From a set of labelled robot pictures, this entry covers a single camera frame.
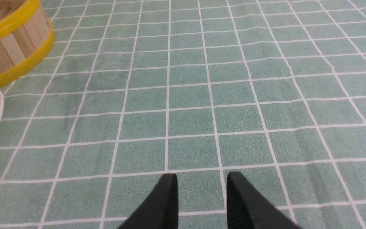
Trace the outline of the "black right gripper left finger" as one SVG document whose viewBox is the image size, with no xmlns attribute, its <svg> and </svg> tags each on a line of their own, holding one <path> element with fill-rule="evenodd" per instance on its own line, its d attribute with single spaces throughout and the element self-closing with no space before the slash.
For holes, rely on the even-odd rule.
<svg viewBox="0 0 366 229">
<path fill-rule="evenodd" d="M 163 174 L 151 193 L 119 229 L 177 229 L 178 223 L 177 175 Z"/>
</svg>

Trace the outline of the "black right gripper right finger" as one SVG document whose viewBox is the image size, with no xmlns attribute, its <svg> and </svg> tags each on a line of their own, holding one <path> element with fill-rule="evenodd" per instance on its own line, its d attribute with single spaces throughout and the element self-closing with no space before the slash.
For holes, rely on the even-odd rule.
<svg viewBox="0 0 366 229">
<path fill-rule="evenodd" d="M 227 176 L 229 229 L 300 229 L 273 206 L 239 171 Z"/>
</svg>

